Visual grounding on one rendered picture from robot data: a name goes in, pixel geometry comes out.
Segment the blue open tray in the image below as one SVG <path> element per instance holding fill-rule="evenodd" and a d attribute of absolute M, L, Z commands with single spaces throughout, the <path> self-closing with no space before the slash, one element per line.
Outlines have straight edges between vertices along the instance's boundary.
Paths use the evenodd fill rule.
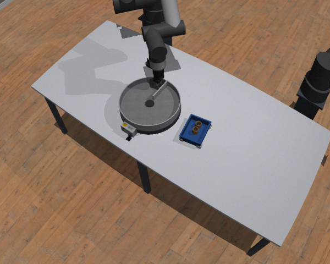
<path fill-rule="evenodd" d="M 201 122 L 201 128 L 199 129 L 198 134 L 194 135 L 193 127 L 195 127 L 197 121 Z M 192 145 L 201 146 L 211 123 L 212 122 L 209 120 L 191 114 L 179 135 L 180 139 Z"/>

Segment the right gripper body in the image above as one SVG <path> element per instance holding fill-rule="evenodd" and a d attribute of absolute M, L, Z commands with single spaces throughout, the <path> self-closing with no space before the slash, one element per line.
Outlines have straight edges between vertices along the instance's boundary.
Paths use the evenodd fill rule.
<path fill-rule="evenodd" d="M 166 59 L 162 63 L 152 63 L 148 58 L 146 66 L 153 70 L 153 81 L 160 83 L 164 79 L 164 68 L 166 67 Z"/>

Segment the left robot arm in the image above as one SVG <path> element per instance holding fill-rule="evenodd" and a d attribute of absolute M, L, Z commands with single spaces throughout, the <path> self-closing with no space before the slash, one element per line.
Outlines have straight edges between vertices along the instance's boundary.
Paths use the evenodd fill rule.
<path fill-rule="evenodd" d="M 319 52 L 301 84 L 302 94 L 313 103 L 323 103 L 330 93 L 330 48 Z"/>

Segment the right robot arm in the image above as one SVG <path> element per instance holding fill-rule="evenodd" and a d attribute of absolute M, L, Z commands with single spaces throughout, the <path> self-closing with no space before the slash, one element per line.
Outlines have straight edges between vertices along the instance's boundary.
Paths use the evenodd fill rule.
<path fill-rule="evenodd" d="M 186 34 L 177 0 L 113 0 L 113 3 L 115 14 L 143 9 L 146 21 L 160 23 L 141 27 L 152 63 L 162 63 L 166 59 L 167 49 L 163 38 Z M 163 21 L 165 23 L 161 23 Z"/>

